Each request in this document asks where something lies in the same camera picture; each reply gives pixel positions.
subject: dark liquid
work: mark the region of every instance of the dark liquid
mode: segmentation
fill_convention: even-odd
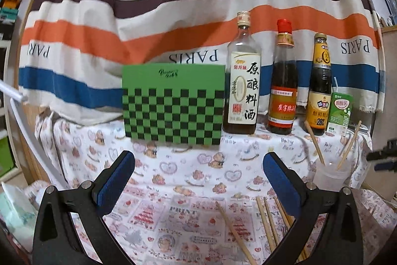
[[[271,85],[297,89],[298,71],[295,61],[274,63],[273,74],[271,76]],[[267,129],[275,134],[288,135],[292,131],[292,126],[289,128],[284,128],[267,124]]]
[[[331,69],[313,68],[310,76],[310,91],[331,95],[331,87]],[[325,128],[312,127],[312,130],[313,134],[317,136],[321,136],[325,132]]]
[[[230,134],[253,134],[257,129],[257,123],[255,118],[255,124],[229,124],[229,93],[230,93],[230,73],[225,75],[225,108],[224,108],[224,120],[223,129],[225,132]]]

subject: chopstick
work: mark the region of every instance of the chopstick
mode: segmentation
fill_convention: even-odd
[[[354,131],[354,134],[353,134],[352,138],[350,138],[350,141],[349,141],[349,143],[347,144],[347,149],[346,149],[345,152],[343,153],[342,159],[341,159],[341,161],[339,162],[339,164],[338,164],[336,170],[339,170],[339,169],[342,167],[342,164],[344,163],[344,161],[346,160],[347,156],[349,155],[349,152],[350,152],[350,150],[351,150],[351,147],[353,146],[353,143],[354,143],[354,141],[356,140],[356,137],[357,137],[357,134],[358,134],[358,132],[359,132],[360,126],[361,126],[361,121],[359,121],[359,123],[357,124],[357,127],[356,127],[356,129],[355,129],[355,131]]]
[[[291,217],[290,215],[288,215],[288,214],[285,212],[284,207],[283,207],[283,205],[280,203],[280,201],[278,200],[278,198],[275,197],[274,200],[275,200],[275,203],[276,203],[276,205],[277,205],[278,210],[280,210],[281,217],[283,218],[284,223],[285,223],[285,225],[287,226],[287,229],[289,230],[289,229],[291,228],[292,224],[294,223],[294,220],[292,219],[292,217]],[[306,246],[305,246],[305,247],[303,248],[301,254],[300,254],[299,257],[298,257],[298,261],[299,261],[299,262],[304,261],[304,260],[305,260],[306,258],[308,258],[308,257],[309,257],[309,252],[307,251]]]
[[[237,231],[234,229],[232,222],[229,220],[228,216],[226,215],[225,211],[221,207],[221,205],[218,202],[215,202],[216,207],[218,208],[219,212],[221,213],[223,219],[225,220],[226,225],[229,227],[229,230],[232,232],[234,238],[236,239],[237,244],[247,257],[248,261],[250,262],[251,265],[257,265],[256,261],[252,257],[251,253],[249,252],[248,248],[244,244],[244,241],[242,238],[239,236]]]
[[[290,223],[288,221],[287,216],[285,215],[284,209],[282,208],[282,206],[280,204],[280,201],[278,200],[277,197],[274,198],[274,200],[275,200],[275,203],[277,205],[278,210],[280,210],[281,217],[283,218],[284,224],[287,226],[287,229],[289,230],[291,228],[291,225],[290,225]]]
[[[276,245],[275,245],[275,242],[273,240],[273,237],[271,236],[270,225],[267,222],[266,215],[265,215],[265,210],[263,210],[261,198],[260,197],[256,197],[256,200],[257,200],[257,204],[258,204],[259,213],[261,214],[263,226],[265,227],[265,233],[266,233],[266,236],[267,236],[267,241],[269,242],[270,252],[273,253],[273,251],[275,250]]]
[[[273,220],[273,217],[271,216],[269,205],[267,204],[267,200],[266,200],[265,197],[263,197],[263,201],[265,202],[265,208],[266,208],[267,216],[269,217],[271,232],[273,233],[275,244],[276,244],[276,246],[278,246],[278,244],[280,243],[280,239],[278,237],[277,230],[276,230],[275,225],[274,225],[274,220]]]
[[[316,138],[315,138],[315,136],[314,136],[314,133],[313,133],[312,128],[311,128],[310,125],[309,125],[309,122],[306,120],[306,121],[304,122],[304,125],[306,126],[306,129],[307,129],[307,131],[309,132],[310,137],[312,138],[314,147],[316,148],[316,151],[317,151],[317,154],[318,154],[318,158],[320,159],[321,163],[325,165],[325,163],[324,163],[324,158],[322,157],[322,154],[321,154],[321,151],[320,151],[320,147],[318,146],[317,140],[316,140]]]

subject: cooking wine bottle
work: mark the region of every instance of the cooking wine bottle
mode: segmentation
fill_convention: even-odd
[[[309,99],[306,120],[313,133],[324,134],[331,102],[331,60],[328,52],[327,36],[317,33],[314,36],[314,56],[310,76]]]
[[[280,19],[277,29],[267,128],[272,133],[288,135],[295,118],[298,72],[291,22]]]
[[[261,48],[250,33],[249,12],[237,13],[237,37],[228,45],[223,129],[253,134],[257,126]]]

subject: plastic bottle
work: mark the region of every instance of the plastic bottle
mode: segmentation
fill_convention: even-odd
[[[394,25],[397,24],[397,5],[394,0],[386,0],[388,3],[388,7],[390,12],[392,13],[391,18],[393,20]]]

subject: screw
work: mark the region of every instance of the screw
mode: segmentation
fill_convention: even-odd
[[[309,190],[315,190],[315,189],[317,189],[317,186],[316,186],[313,182],[307,182],[307,183],[306,183],[306,187],[307,187]]]
[[[46,189],[46,192],[47,192],[48,194],[50,194],[50,193],[52,193],[54,190],[55,190],[55,187],[54,187],[54,186],[49,186],[49,187]]]
[[[349,188],[347,188],[347,187],[344,187],[342,191],[343,191],[343,193],[344,193],[345,195],[351,194],[351,190],[350,190]]]
[[[88,189],[89,187],[91,187],[91,184],[92,184],[92,182],[89,181],[89,180],[87,180],[87,181],[84,181],[84,182],[81,184],[81,187],[82,187],[83,189]]]

